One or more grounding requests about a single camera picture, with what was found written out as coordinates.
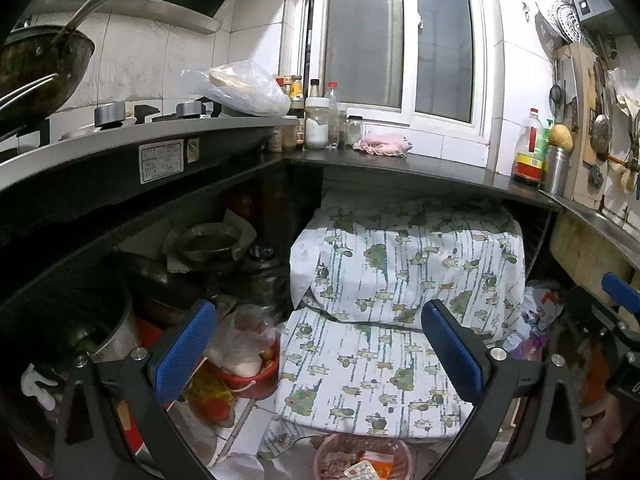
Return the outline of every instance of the red bucket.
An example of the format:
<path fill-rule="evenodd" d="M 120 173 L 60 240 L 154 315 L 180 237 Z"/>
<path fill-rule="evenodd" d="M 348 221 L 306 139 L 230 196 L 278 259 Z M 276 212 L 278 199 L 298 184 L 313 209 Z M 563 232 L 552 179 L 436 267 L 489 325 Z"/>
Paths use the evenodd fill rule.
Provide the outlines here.
<path fill-rule="evenodd" d="M 271 348 L 275 353 L 275 361 L 253 377 L 238 377 L 227 374 L 215 365 L 213 365 L 213 369 L 236 397 L 266 399 L 274 394 L 278 386 L 278 370 L 280 368 L 280 342 L 278 339 Z"/>

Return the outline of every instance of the window pane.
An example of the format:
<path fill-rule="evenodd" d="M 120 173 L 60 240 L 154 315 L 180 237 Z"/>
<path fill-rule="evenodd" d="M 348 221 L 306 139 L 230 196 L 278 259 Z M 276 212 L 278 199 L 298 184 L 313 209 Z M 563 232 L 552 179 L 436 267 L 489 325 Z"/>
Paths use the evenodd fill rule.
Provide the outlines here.
<path fill-rule="evenodd" d="M 400 107 L 403 22 L 402 0 L 329 0 L 324 81 L 341 101 Z"/>
<path fill-rule="evenodd" d="M 469 0 L 418 0 L 417 112 L 471 122 L 473 43 Z"/>

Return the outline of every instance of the pink cloth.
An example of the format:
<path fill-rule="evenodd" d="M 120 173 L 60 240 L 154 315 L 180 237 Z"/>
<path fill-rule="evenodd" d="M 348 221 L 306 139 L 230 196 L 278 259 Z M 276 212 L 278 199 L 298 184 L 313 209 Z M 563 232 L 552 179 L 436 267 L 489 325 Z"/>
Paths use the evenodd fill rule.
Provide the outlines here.
<path fill-rule="evenodd" d="M 354 150 L 370 155 L 404 156 L 411 148 L 411 143 L 401 134 L 367 134 L 353 145 Z"/>

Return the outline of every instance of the blue gripper pad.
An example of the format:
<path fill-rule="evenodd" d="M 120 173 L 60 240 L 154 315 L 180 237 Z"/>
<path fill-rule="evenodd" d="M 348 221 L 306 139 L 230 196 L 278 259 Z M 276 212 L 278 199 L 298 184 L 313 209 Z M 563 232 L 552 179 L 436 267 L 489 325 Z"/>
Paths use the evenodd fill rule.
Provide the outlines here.
<path fill-rule="evenodd" d="M 619 305 L 625 307 L 632 314 L 640 312 L 640 294 L 627 282 L 615 274 L 607 272 L 602 277 L 602 290 L 609 294 Z"/>
<path fill-rule="evenodd" d="M 182 333 L 153 366 L 155 377 L 152 378 L 152 384 L 161 406 L 178 398 L 215 330 L 215 307 L 209 301 L 197 304 L 200 303 L 202 305 L 195 314 L 190 312 L 185 316 L 191 318 L 186 326 L 181 323 L 176 327 L 183 327 Z"/>
<path fill-rule="evenodd" d="M 446 309 L 440 300 L 438 301 L 443 309 Z M 465 331 L 455 318 L 447 311 L 445 316 L 449 318 L 449 322 L 440 313 L 434 301 L 430 301 L 422 308 L 421 322 L 422 332 L 427 337 L 431 347 L 447 373 L 449 380 L 456 389 L 456 393 L 466 402 L 477 404 L 482 399 L 482 388 L 487 378 L 483 377 L 483 370 L 476 362 L 472 353 L 468 350 L 461 338 L 459 332 Z M 457 325 L 454 330 L 451 323 Z M 469 330 L 471 334 L 464 336 L 465 339 L 478 338 L 478 336 Z M 478 339 L 484 350 L 486 348 Z"/>

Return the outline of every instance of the window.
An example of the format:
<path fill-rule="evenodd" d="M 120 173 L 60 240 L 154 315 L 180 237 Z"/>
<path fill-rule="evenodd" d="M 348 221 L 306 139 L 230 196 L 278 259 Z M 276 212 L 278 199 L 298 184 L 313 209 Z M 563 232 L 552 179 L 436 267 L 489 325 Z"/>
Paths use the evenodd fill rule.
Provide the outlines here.
<path fill-rule="evenodd" d="M 314 0 L 310 77 L 368 121 L 487 143 L 481 0 Z"/>

